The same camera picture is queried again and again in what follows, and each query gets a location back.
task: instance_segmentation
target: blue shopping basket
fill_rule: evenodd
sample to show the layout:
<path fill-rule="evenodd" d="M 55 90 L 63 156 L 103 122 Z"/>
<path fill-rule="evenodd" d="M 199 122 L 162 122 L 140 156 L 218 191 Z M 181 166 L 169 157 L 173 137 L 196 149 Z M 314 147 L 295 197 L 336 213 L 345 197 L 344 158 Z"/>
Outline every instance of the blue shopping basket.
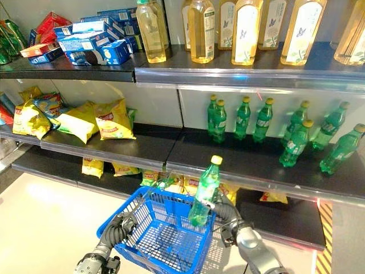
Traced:
<path fill-rule="evenodd" d="M 124 240 L 115 249 L 127 260 L 156 274 L 199 274 L 212 241 L 215 214 L 210 213 L 205 226 L 192 226 L 188 215 L 193 202 L 191 196 L 141 187 L 96 234 L 100 238 L 116 214 L 131 212 L 138 206 L 134 212 L 138 225 L 132 241 Z"/>

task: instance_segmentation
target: soda bottle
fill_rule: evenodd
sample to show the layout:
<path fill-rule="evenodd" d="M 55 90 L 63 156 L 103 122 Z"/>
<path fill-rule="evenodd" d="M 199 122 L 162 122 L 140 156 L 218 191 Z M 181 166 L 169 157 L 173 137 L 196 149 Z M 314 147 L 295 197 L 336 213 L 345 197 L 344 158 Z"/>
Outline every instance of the soda bottle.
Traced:
<path fill-rule="evenodd" d="M 279 162 L 282 163 L 284 167 L 293 167 L 297 163 L 297 158 L 303 152 L 309 141 L 309 129 L 312 126 L 312 120 L 305 120 L 302 125 L 292 133 L 283 154 L 279 158 Z"/>
<path fill-rule="evenodd" d="M 224 141 L 224 132 L 226 131 L 227 113 L 224 110 L 224 101 L 218 100 L 217 109 L 214 115 L 214 135 L 213 140 L 217 143 Z"/>
<path fill-rule="evenodd" d="M 346 117 L 346 110 L 349 102 L 342 102 L 340 107 L 332 112 L 321 125 L 321 130 L 313 141 L 313 148 L 323 150 L 330 142 L 332 137 L 340 129 Z"/>
<path fill-rule="evenodd" d="M 286 146 L 290 140 L 291 134 L 295 131 L 296 127 L 300 126 L 304 120 L 308 118 L 307 109 L 309 106 L 309 101 L 303 101 L 301 107 L 293 113 L 290 118 L 290 125 L 286 128 L 284 137 L 281 139 L 283 146 Z"/>
<path fill-rule="evenodd" d="M 238 140 L 242 140 L 246 137 L 246 129 L 249 125 L 251 110 L 250 110 L 250 97 L 245 96 L 242 100 L 242 105 L 237 111 L 236 130 L 234 131 L 234 137 Z"/>
<path fill-rule="evenodd" d="M 346 161 L 360 145 L 365 125 L 357 124 L 350 133 L 343 135 L 333 147 L 331 152 L 320 162 L 322 172 L 333 174 L 340 165 Z"/>
<path fill-rule="evenodd" d="M 210 96 L 210 104 L 208 106 L 208 134 L 214 134 L 214 115 L 217 109 L 217 97 L 213 94 Z"/>
<path fill-rule="evenodd" d="M 265 106 L 258 114 L 255 133 L 253 134 L 253 140 L 258 143 L 262 143 L 266 137 L 266 132 L 269 129 L 271 119 L 273 118 L 273 109 L 271 105 L 274 103 L 273 98 L 268 98 L 265 102 Z"/>
<path fill-rule="evenodd" d="M 216 188 L 219 187 L 220 183 L 219 166 L 222 163 L 222 160 L 222 157 L 214 155 L 211 159 L 211 165 L 200 177 L 193 207 L 188 216 L 190 223 L 195 227 L 206 223 L 209 208 L 205 207 L 201 201 L 212 201 L 214 192 Z"/>

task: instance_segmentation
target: black shelf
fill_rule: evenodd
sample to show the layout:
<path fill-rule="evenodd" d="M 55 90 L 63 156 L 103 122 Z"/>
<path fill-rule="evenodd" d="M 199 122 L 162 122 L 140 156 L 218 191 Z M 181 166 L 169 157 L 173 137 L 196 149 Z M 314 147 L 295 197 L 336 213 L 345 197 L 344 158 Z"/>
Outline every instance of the black shelf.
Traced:
<path fill-rule="evenodd" d="M 205 130 L 185 128 L 168 158 L 166 169 L 200 176 L 212 155 L 223 157 L 221 179 L 259 191 L 281 191 L 288 196 L 365 205 L 365 166 L 354 153 L 333 176 L 321 173 L 319 162 L 331 145 L 315 152 L 309 144 L 292 168 L 279 163 L 283 151 L 280 140 L 267 138 L 261 145 L 252 136 L 244 141 L 226 134 L 223 144 L 215 144 Z"/>

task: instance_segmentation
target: oil bottle label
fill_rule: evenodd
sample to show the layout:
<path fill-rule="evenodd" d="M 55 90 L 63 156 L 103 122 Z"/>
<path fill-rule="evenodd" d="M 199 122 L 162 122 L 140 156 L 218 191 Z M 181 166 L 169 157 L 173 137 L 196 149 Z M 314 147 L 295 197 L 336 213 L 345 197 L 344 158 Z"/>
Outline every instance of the oil bottle label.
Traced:
<path fill-rule="evenodd" d="M 270 2 L 263 47 L 276 47 L 281 24 L 283 22 L 285 8 L 285 0 L 274 0 Z"/>
<path fill-rule="evenodd" d="M 189 36 L 188 10 L 189 10 L 189 6 L 186 6 L 182 9 L 182 19 L 183 19 L 182 23 L 184 24 L 186 47 L 188 49 L 190 49 L 191 45 L 190 45 L 190 36 Z"/>
<path fill-rule="evenodd" d="M 365 62 L 365 29 L 356 44 L 354 53 L 350 58 L 350 62 Z"/>
<path fill-rule="evenodd" d="M 234 3 L 233 2 L 224 3 L 221 6 L 221 31 L 220 31 L 221 47 L 232 47 L 233 19 L 234 19 Z"/>
<path fill-rule="evenodd" d="M 237 63 L 248 62 L 251 58 L 251 49 L 257 43 L 256 21 L 258 10 L 246 5 L 237 13 L 236 54 Z"/>
<path fill-rule="evenodd" d="M 309 2 L 299 8 L 286 57 L 287 62 L 297 63 L 304 60 L 321 12 L 322 6 L 317 2 Z"/>
<path fill-rule="evenodd" d="M 214 8 L 209 7 L 204 12 L 205 57 L 214 56 Z"/>

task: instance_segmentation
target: snack bag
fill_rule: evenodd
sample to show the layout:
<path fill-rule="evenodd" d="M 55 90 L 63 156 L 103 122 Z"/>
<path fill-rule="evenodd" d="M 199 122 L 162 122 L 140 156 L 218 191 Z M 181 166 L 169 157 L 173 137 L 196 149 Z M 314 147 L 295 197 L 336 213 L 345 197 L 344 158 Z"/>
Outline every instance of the snack bag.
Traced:
<path fill-rule="evenodd" d="M 93 158 L 82 158 L 82 174 L 96 176 L 99 179 L 104 173 L 104 162 Z"/>
<path fill-rule="evenodd" d="M 42 92 L 40 91 L 39 87 L 29 87 L 23 92 L 19 92 L 19 95 L 23 98 L 24 102 L 27 102 L 29 99 L 34 99 L 38 96 L 42 95 Z"/>
<path fill-rule="evenodd" d="M 56 120 L 61 123 L 57 130 L 73 134 L 85 144 L 93 134 L 99 131 L 94 117 L 94 103 L 90 101 L 59 115 Z"/>
<path fill-rule="evenodd" d="M 110 104 L 96 104 L 94 112 L 100 130 L 100 140 L 136 139 L 127 116 L 124 99 Z"/>
<path fill-rule="evenodd" d="M 264 192 L 260 198 L 261 202 L 280 202 L 287 204 L 287 197 L 285 194 L 277 192 Z"/>
<path fill-rule="evenodd" d="M 137 167 L 128 167 L 123 164 L 112 163 L 115 174 L 114 177 L 124 176 L 124 175 L 134 175 L 140 173 Z"/>

